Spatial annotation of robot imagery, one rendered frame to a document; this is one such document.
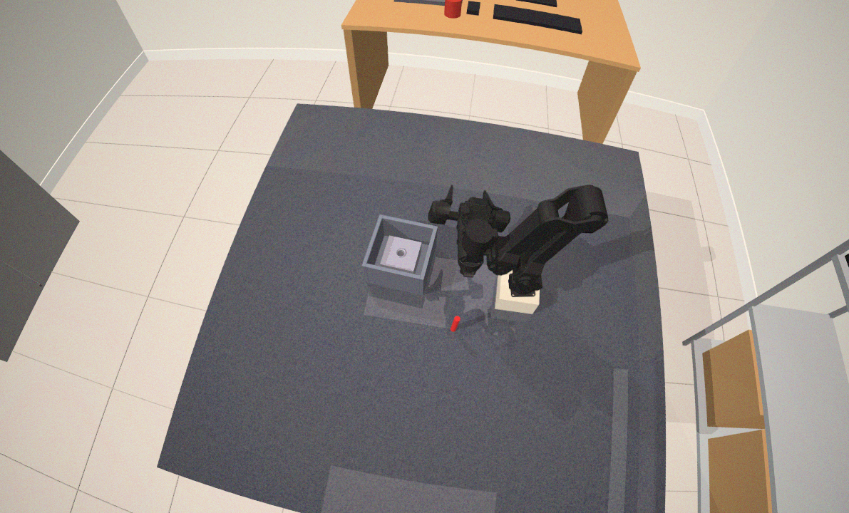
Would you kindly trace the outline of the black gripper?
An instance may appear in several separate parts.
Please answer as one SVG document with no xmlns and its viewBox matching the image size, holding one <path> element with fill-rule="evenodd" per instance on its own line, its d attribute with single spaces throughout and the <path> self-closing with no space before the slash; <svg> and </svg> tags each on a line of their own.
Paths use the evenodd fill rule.
<svg viewBox="0 0 849 513">
<path fill-rule="evenodd" d="M 486 198 L 490 201 L 490 198 L 487 192 L 484 190 L 483 199 Z M 456 220 L 458 224 L 456 225 L 456 229 L 458 230 L 458 239 L 457 244 L 463 238 L 465 233 L 465 227 L 463 223 L 461 223 L 461 217 L 459 217 L 459 212 L 451 211 L 451 204 L 453 204 L 453 186 L 449 189 L 449 194 L 445 200 L 434 201 L 431 205 L 430 210 L 428 211 L 428 221 L 430 223 L 435 224 L 445 224 L 447 219 Z M 498 229 L 499 232 L 505 231 L 507 225 L 511 222 L 511 213 L 509 211 L 505 211 L 502 208 L 495 207 L 492 201 L 490 201 L 490 218 L 488 224 L 495 229 Z"/>
</svg>

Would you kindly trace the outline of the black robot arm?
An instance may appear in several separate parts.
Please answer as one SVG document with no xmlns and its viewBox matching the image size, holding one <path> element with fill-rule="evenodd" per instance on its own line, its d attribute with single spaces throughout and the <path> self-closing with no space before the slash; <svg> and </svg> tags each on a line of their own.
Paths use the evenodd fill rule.
<svg viewBox="0 0 849 513">
<path fill-rule="evenodd" d="M 558 209 L 564 207 L 564 217 Z M 471 197 L 461 202 L 459 217 L 465 227 L 458 243 L 461 275 L 474 277 L 486 255 L 488 269 L 502 276 L 513 270 L 511 296 L 535 296 L 542 289 L 542 268 L 581 233 L 593 233 L 609 223 L 602 190 L 594 185 L 565 189 L 556 198 L 539 202 L 511 234 L 498 236 L 489 224 L 490 201 Z"/>
</svg>

